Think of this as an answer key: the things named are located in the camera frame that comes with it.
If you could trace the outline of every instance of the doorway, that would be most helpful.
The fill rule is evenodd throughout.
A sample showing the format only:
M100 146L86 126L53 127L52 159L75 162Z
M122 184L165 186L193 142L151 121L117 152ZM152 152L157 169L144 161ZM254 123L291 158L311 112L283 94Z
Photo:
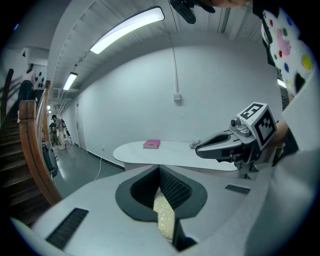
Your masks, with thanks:
M85 136L84 136L84 126L83 126L83 108L82 99L80 97L79 101L76 103L75 109L75 124L78 133L79 147L83 150L87 150Z

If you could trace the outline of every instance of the small object on table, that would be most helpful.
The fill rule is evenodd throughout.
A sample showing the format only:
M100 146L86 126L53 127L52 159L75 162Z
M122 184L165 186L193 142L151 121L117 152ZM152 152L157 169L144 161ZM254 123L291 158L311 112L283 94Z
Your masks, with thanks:
M160 145L160 139L148 139L144 144L144 149L155 149L157 150Z
M190 142L190 149L195 149L201 143L200 139L193 139Z

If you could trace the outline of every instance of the pink notebook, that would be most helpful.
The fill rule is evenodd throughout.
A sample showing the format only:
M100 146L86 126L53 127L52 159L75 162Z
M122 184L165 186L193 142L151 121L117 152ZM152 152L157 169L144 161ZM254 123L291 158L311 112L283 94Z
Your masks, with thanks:
M148 139L144 144L144 149L158 149L160 145L160 139Z

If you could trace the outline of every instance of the ceiling light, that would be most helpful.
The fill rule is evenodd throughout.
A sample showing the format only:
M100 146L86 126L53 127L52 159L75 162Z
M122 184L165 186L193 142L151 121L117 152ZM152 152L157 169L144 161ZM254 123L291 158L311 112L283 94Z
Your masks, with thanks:
M72 83L74 82L74 80L77 78L77 73L73 73L71 72L68 79L66 80L63 89L64 90L69 90L70 86L72 85Z
M285 82L280 80L280 79L278 79L278 85L280 85L280 86L282 86L284 88L287 88Z
M150 23L163 21L165 19L164 13L160 7L153 7L148 10L140 12L111 29L105 34L94 46L90 49L95 54L101 53L105 48L111 45L113 42L123 37L124 35L141 28Z

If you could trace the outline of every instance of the white table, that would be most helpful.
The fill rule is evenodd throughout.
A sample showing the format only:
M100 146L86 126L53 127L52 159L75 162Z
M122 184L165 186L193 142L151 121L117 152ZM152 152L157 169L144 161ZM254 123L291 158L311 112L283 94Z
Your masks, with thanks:
M189 169L235 171L233 163L218 162L197 156L187 142L161 141L158 149L143 148L145 141L124 144L113 152L113 157L124 163L126 171L146 165L171 165Z

